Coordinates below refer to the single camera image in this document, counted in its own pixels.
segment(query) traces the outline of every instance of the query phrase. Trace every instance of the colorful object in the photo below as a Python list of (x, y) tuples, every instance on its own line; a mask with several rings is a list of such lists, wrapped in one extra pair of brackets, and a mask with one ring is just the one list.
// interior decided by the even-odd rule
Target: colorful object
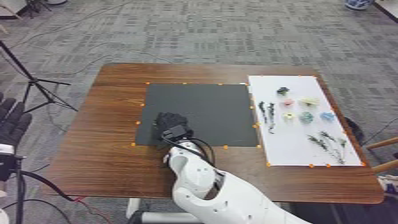
[(308, 104), (308, 106), (317, 106), (320, 104), (320, 99), (315, 97), (306, 97), (301, 99), (301, 102)]
[(315, 120), (313, 114), (310, 112), (303, 112), (303, 114), (301, 114), (303, 123), (310, 124), (313, 122), (313, 120)]
[(296, 114), (294, 113), (285, 113), (283, 117), (285, 117), (287, 120), (294, 120)]
[(287, 87), (281, 87), (278, 90), (278, 94), (287, 96), (288, 91), (290, 91), (290, 89)]
[(328, 120), (328, 121), (335, 121), (335, 119), (336, 119), (336, 115), (335, 115), (335, 113), (331, 113), (331, 112), (324, 112), (324, 113), (320, 114), (320, 118), (322, 118), (324, 120)]
[(292, 99), (287, 99), (287, 100), (283, 101), (285, 106), (290, 106), (294, 103), (296, 103), (296, 100), (292, 100)]

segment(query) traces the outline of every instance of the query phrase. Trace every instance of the black cable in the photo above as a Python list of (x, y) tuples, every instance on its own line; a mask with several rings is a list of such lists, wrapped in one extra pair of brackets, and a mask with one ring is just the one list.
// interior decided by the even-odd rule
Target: black cable
[[(25, 199), (25, 200), (24, 200), (24, 202), (29, 202), (29, 201), (36, 201), (36, 202), (41, 202), (41, 203), (45, 203), (47, 205), (50, 205), (50, 206), (56, 208), (56, 210), (59, 211), (59, 214), (63, 215), (68, 224), (72, 224), (72, 220), (70, 220), (70, 218), (68, 218), (66, 213), (63, 212), (61, 208), (59, 208), (50, 202), (47, 202), (47, 201), (41, 200), (41, 199)], [(13, 204), (9, 204), (2, 209), (8, 209), (8, 208), (9, 208), (11, 206), (15, 206), (15, 205), (17, 205), (17, 202), (15, 202)]]
[(29, 171), (22, 170), (22, 175), (29, 176), (31, 178), (34, 178), (38, 181), (41, 181), (41, 183), (47, 184), (47, 186), (54, 189), (54, 191), (59, 193), (61, 197), (68, 200), (68, 201), (75, 201), (75, 199), (66, 195), (66, 193), (63, 192), (63, 190), (59, 189), (57, 185), (52, 183), (52, 181), (36, 173), (31, 173)]
[(166, 141), (173, 146), (176, 146), (180, 149), (185, 149), (192, 154), (196, 154), (196, 155), (203, 158), (203, 160), (212, 164), (212, 162), (207, 160), (205, 155), (203, 155), (200, 152), (196, 152), (192, 149), (189, 149), (187, 147), (184, 147), (176, 142), (173, 142), (173, 141), (166, 138), (164, 135), (162, 135), (162, 139), (164, 139), (164, 141)]
[(4, 56), (4, 52), (0, 51), (0, 55), (2, 55), (2, 58), (6, 60), (6, 62), (9, 63), (11, 67), (15, 68), (17, 72), (29, 78), (29, 76), (25, 75), (25, 73), (20, 71), (20, 69), (17, 68), (13, 62), (9, 61), (8, 57)]
[(372, 139), (377, 137), (377, 135), (383, 133), (383, 131), (386, 130), (386, 128), (390, 127), (390, 125), (395, 123), (395, 121), (398, 120), (398, 117), (390, 121), (390, 123), (386, 124), (386, 126), (383, 127), (383, 129), (377, 131), (377, 133), (372, 135), (370, 139), (365, 141), (365, 143), (361, 144), (361, 146), (367, 145), (367, 143), (372, 141)]
[(18, 184), (18, 195), (17, 195), (17, 224), (24, 223), (24, 200), (27, 191), (27, 182), (22, 174), (22, 159), (17, 159), (17, 184)]
[(201, 144), (200, 144), (196, 141), (192, 141), (192, 143), (194, 143), (196, 147), (200, 148), (200, 150), (201, 150), (201, 152), (203, 152), (203, 155), (205, 155), (207, 160), (210, 161), (210, 158), (208, 158), (208, 152), (207, 152), (207, 150), (205, 150)]
[(214, 163), (214, 166), (216, 166), (216, 150), (214, 150), (214, 147), (210, 146), (208, 142), (205, 142), (200, 138), (192, 137), (189, 139), (200, 141), (207, 145), (210, 153), (212, 153), (212, 163)]
[(41, 168), (38, 168), (36, 170), (29, 171), (31, 173), (40, 172), (47, 167), (50, 166), (50, 164), (47, 164)]

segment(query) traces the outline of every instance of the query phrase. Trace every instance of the yellow object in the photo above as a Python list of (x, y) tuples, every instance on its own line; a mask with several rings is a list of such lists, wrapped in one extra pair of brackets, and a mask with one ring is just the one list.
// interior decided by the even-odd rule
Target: yellow object
[(306, 97), (301, 99), (301, 102), (306, 103), (312, 106), (317, 106), (320, 104), (320, 99), (315, 97)]
[(292, 120), (296, 118), (296, 114), (294, 113), (285, 113), (283, 117), (287, 120)]

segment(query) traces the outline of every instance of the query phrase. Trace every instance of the white sheet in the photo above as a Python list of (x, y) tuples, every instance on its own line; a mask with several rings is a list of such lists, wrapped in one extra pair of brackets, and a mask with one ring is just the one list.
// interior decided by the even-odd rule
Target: white sheet
[[(310, 164), (313, 164), (315, 166), (326, 166), (331, 164), (331, 166), (361, 166), (358, 152), (349, 136), (345, 135), (338, 117), (333, 122), (320, 118), (322, 112), (333, 112), (333, 110), (317, 78), (313, 76), (249, 76), (249, 82), (271, 165), (310, 166)], [(290, 89), (287, 96), (278, 94), (278, 89), (281, 87), (288, 87)], [(317, 97), (320, 99), (319, 106), (308, 106), (299, 102), (306, 97)], [(296, 100), (296, 103), (287, 107), (283, 101), (288, 98)], [(264, 121), (264, 114), (258, 107), (262, 101), (265, 102), (265, 107), (271, 103), (276, 103), (276, 134), (269, 133), (269, 124), (265, 124)], [(304, 111), (312, 112), (315, 115), (315, 121), (310, 124), (304, 124), (299, 119)], [(287, 112), (296, 114), (296, 119), (292, 121), (287, 121), (283, 118)], [(331, 153), (326, 152), (322, 147), (308, 140), (308, 135), (324, 139), (319, 135), (322, 131), (326, 131), (336, 139), (342, 138), (347, 140), (345, 148), (331, 140), (326, 140), (329, 149), (336, 149), (343, 154), (345, 164), (338, 162)]]

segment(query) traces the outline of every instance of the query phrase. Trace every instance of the carpet floor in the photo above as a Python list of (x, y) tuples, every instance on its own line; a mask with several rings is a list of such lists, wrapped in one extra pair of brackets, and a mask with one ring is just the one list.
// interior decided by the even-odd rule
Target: carpet floor
[[(45, 9), (24, 21), (0, 21), (0, 39), (40, 78), (70, 82), (59, 95), (81, 107), (107, 63), (306, 65), (322, 73), (345, 116), (367, 137), (398, 117), (398, 26), (375, 7), (351, 11), (343, 0), (86, 0)], [(22, 99), (27, 79), (0, 59), (0, 91)], [(43, 97), (33, 91), (29, 107)], [(25, 170), (52, 163), (77, 113), (49, 106), (34, 123), (20, 154)], [(372, 142), (397, 136), (398, 122)], [(372, 165), (393, 160), (397, 146), (365, 150)], [(8, 183), (15, 201), (15, 181)], [(43, 195), (29, 181), (27, 198), (54, 202), (73, 223), (105, 223), (82, 205)], [(127, 199), (88, 202), (127, 223)], [(148, 200), (152, 211), (176, 211), (169, 200)], [(57, 211), (27, 202), (25, 223), (66, 223)]]

